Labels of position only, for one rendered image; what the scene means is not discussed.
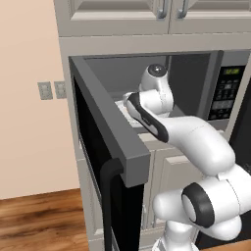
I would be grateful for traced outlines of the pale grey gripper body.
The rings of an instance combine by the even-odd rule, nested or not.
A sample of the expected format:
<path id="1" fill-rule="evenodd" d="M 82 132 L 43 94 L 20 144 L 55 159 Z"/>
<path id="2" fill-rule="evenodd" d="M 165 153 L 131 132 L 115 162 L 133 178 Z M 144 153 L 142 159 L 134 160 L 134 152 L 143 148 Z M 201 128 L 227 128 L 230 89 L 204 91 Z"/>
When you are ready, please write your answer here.
<path id="1" fill-rule="evenodd" d="M 115 104 L 132 127 L 141 127 L 141 124 L 129 115 L 123 100 L 116 101 Z"/>

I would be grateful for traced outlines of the grey black microwave door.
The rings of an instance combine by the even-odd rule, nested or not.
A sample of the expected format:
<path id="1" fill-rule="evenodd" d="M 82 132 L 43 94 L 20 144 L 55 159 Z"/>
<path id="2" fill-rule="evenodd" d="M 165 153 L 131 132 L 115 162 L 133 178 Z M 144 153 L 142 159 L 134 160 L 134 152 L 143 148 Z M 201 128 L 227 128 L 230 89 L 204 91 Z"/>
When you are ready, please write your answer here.
<path id="1" fill-rule="evenodd" d="M 119 158 L 124 167 L 124 172 L 111 182 L 112 251 L 138 251 L 150 152 L 114 101 L 96 104 L 92 97 L 82 97 L 72 74 L 71 79 L 77 134 L 101 210 L 102 166 Z"/>

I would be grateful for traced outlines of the grey microwave oven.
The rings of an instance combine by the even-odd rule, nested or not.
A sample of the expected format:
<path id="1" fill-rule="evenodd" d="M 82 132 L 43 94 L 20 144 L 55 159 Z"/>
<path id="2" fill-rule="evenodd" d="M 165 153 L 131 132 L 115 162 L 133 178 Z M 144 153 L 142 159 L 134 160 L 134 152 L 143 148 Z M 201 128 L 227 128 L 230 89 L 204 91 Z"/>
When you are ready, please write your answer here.
<path id="1" fill-rule="evenodd" d="M 225 130 L 251 52 L 248 50 L 72 56 L 71 74 L 82 97 L 96 104 L 120 101 L 136 91 L 146 68 L 164 66 L 175 107 L 173 117 L 196 116 Z"/>

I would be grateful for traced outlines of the beige low cupboard door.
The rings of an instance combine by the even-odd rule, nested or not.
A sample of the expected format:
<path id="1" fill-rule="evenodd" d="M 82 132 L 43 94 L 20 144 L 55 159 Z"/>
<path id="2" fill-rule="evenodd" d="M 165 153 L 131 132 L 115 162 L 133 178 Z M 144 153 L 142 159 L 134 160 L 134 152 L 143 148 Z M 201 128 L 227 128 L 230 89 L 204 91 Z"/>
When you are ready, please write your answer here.
<path id="1" fill-rule="evenodd" d="M 181 189 L 202 178 L 203 174 L 185 156 L 165 158 L 159 192 Z"/>

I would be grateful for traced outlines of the black appliance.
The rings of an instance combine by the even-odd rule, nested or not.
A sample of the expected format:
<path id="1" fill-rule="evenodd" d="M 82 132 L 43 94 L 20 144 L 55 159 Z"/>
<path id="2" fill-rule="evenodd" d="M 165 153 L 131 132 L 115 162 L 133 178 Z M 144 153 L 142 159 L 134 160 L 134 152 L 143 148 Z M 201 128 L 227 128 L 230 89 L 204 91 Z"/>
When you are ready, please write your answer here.
<path id="1" fill-rule="evenodd" d="M 251 175 L 251 78 L 229 143 L 235 152 L 236 163 Z M 251 211 L 243 214 L 241 220 L 241 233 L 234 240 L 231 240 L 230 243 L 251 239 Z M 229 242 L 221 241 L 199 232 L 195 244 L 202 250 L 229 244 Z"/>

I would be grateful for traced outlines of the grey wall socket plate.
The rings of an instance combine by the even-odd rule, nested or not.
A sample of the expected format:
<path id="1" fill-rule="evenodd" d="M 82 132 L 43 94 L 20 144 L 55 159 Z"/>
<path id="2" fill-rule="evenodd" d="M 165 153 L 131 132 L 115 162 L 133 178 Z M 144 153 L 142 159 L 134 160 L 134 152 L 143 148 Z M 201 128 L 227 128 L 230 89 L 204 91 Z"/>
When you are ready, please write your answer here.
<path id="1" fill-rule="evenodd" d="M 55 81 L 54 86 L 57 98 L 65 99 L 67 97 L 65 83 L 63 81 Z"/>
<path id="2" fill-rule="evenodd" d="M 53 94 L 51 89 L 51 83 L 47 82 L 39 82 L 38 84 L 39 95 L 41 100 L 52 100 Z"/>

